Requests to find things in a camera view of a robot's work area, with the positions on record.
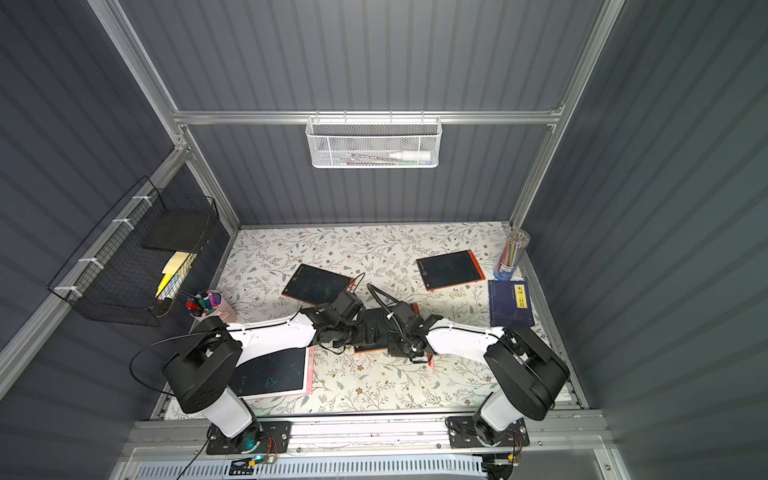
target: white wire basket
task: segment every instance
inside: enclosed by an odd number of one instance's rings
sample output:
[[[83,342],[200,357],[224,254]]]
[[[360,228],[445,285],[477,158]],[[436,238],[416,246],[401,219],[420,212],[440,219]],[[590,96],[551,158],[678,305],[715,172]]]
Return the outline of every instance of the white wire basket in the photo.
[[[434,168],[441,136],[439,117],[315,116],[306,122],[317,168]]]

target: black cable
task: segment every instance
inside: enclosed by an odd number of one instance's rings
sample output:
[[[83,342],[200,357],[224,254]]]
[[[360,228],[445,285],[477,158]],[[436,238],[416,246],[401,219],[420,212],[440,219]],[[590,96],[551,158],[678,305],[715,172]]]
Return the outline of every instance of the black cable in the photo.
[[[353,282],[355,283],[355,288],[352,289],[352,293],[355,293],[357,291],[357,287],[360,286],[360,283],[362,282],[362,279],[366,278],[366,273],[363,272],[360,275],[356,276]]]
[[[435,330],[442,330],[442,329],[454,329],[454,330],[461,330],[462,332],[481,333],[481,334],[486,334],[487,333],[488,335],[492,336],[493,338],[495,338],[497,340],[501,340],[502,339],[500,336],[496,336],[496,335],[494,335],[493,333],[490,333],[490,332],[478,332],[477,330],[463,329],[463,328],[458,327],[456,325],[454,325],[454,326],[436,326],[433,329],[429,329],[429,331],[433,332]]]
[[[454,419],[451,419],[451,418],[445,419],[445,427],[448,430],[452,430],[453,432],[459,432],[459,433],[461,433],[463,435],[477,436],[477,434],[474,431],[469,430],[469,427],[461,426],[461,425],[459,425],[458,422],[456,422]]]
[[[391,327],[389,327],[389,326],[387,325],[387,322],[386,322],[386,321],[387,321],[388,319],[389,319],[389,318],[387,318],[387,316],[384,316],[384,320],[382,321],[382,324],[384,325],[384,328],[386,329],[386,331],[387,331],[387,332],[390,332],[390,333],[397,333],[397,334],[399,334],[399,332],[398,332],[397,330],[395,330],[395,329],[392,329]]]
[[[341,355],[342,353],[344,353],[344,350],[342,350],[341,352],[334,352],[333,350],[331,350],[331,349],[330,349],[330,348],[328,348],[327,346],[323,345],[322,343],[318,343],[318,345],[320,345],[320,348],[321,348],[321,349],[323,349],[323,350],[328,350],[329,352],[331,352],[331,353],[332,353],[332,354],[334,354],[334,355]]]
[[[285,325],[286,323],[288,323],[291,320],[295,319],[296,316],[299,314],[299,312],[301,312],[300,308],[296,311],[296,313],[293,314],[292,317],[290,317],[285,322],[275,323],[274,325],[257,325],[257,326],[249,326],[249,327],[244,328],[244,329],[232,329],[232,330],[228,330],[227,329],[227,330],[224,330],[224,331],[225,332],[243,332],[245,330],[266,329],[266,328],[269,328],[271,326]],[[221,330],[209,330],[208,332],[187,333],[186,335],[172,336],[172,337],[169,337],[169,338],[166,338],[166,339],[158,340],[155,343],[151,343],[151,344],[145,346],[143,349],[141,349],[138,352],[136,352],[136,355],[134,355],[133,358],[131,359],[131,361],[128,363],[128,372],[131,374],[131,377],[134,380],[139,382],[141,385],[147,387],[149,390],[152,390],[154,392],[158,392],[158,393],[162,393],[162,394],[165,394],[165,395],[169,395],[169,396],[175,397],[175,395],[173,393],[171,393],[171,392],[166,392],[164,390],[156,389],[153,386],[147,385],[146,383],[144,383],[141,380],[139,380],[139,378],[134,373],[134,362],[136,361],[136,358],[139,355],[141,355],[142,353],[144,353],[145,350],[148,350],[148,349],[152,348],[153,346],[160,345],[161,343],[170,342],[171,340],[185,339],[185,338],[189,338],[191,336],[205,336],[205,335],[211,335],[211,334],[215,335],[216,333],[220,333],[220,332],[221,332]]]
[[[400,334],[400,339],[402,339],[403,342],[406,342],[409,337],[407,337],[406,334],[404,333],[403,327],[400,325],[400,320],[397,318],[397,315],[392,313],[389,307],[381,300],[381,298],[379,297],[379,294],[382,294],[383,296],[387,297],[388,299],[395,302],[396,304],[399,302],[399,300],[397,300],[394,296],[389,295],[387,292],[384,292],[380,288],[376,287],[372,283],[368,284],[368,291],[371,293],[371,296],[376,301],[376,303],[378,303],[384,309],[384,311],[388,313],[387,318],[395,322],[395,326],[397,327],[398,333]]]
[[[190,460],[190,462],[187,463],[187,466],[184,467],[184,470],[181,471],[179,476],[176,477],[176,480],[179,480],[179,478],[181,478],[181,476],[184,475],[184,473],[187,471],[187,468],[189,468],[190,465],[192,465],[194,463],[194,461],[197,460],[197,457],[200,456],[200,453],[202,453],[202,451],[205,449],[206,445],[208,445],[208,439],[209,438],[210,438],[210,427],[208,427],[208,433],[205,434],[205,443],[203,444],[203,446],[200,447],[200,450],[197,451],[197,453],[195,454],[194,458],[192,458]]]

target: white robotic arm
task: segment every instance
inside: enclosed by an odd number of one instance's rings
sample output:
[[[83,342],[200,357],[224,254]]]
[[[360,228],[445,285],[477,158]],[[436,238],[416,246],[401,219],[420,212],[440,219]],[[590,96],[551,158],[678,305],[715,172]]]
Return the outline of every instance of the white robotic arm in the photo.
[[[380,290],[370,288],[376,297]],[[564,363],[527,327],[481,328],[439,316],[422,319],[403,302],[379,303],[399,331],[390,333],[390,355],[413,360],[426,353],[452,354],[492,370],[501,390],[492,393],[473,417],[477,436],[486,445],[493,445],[500,432],[523,416],[543,419],[568,377]],[[364,312],[354,294],[343,292],[332,304],[302,309],[293,317],[276,319],[272,326],[225,325],[209,317],[193,330],[201,337],[180,349],[164,373],[186,413],[201,412],[235,444],[245,445],[239,451],[247,452],[260,427],[227,386],[234,368],[283,349],[331,341],[336,346],[355,344],[370,328],[362,321]]]

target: vent grille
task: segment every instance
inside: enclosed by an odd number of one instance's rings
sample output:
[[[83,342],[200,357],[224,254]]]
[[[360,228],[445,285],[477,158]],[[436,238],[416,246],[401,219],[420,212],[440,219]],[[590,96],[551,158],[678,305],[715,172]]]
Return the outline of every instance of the vent grille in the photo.
[[[380,475],[474,475],[485,478],[481,459],[472,455],[400,455],[339,458],[278,458],[276,463],[258,465],[252,475],[228,475],[232,459],[197,460],[184,478],[337,478],[339,475],[376,477]],[[176,478],[186,461],[142,462],[136,480]]]

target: yellow sticky note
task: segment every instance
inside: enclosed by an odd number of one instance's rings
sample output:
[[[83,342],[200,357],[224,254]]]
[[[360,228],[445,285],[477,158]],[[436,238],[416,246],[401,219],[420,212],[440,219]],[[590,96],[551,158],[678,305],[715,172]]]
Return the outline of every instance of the yellow sticky note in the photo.
[[[181,267],[181,264],[184,263],[184,261],[187,259],[187,257],[190,256],[189,253],[186,252],[176,252],[174,255],[168,260],[168,262],[165,264],[165,267],[163,268],[163,273],[165,275],[173,275],[176,273],[179,268]]]
[[[515,299],[518,301],[518,308],[528,308],[528,301],[525,299],[525,285],[515,285]]]
[[[174,275],[172,273],[166,273],[163,279],[160,281],[160,285],[157,286],[157,293],[155,293],[155,297],[160,296],[160,292],[163,291],[163,288],[170,282],[170,279],[173,278]]]

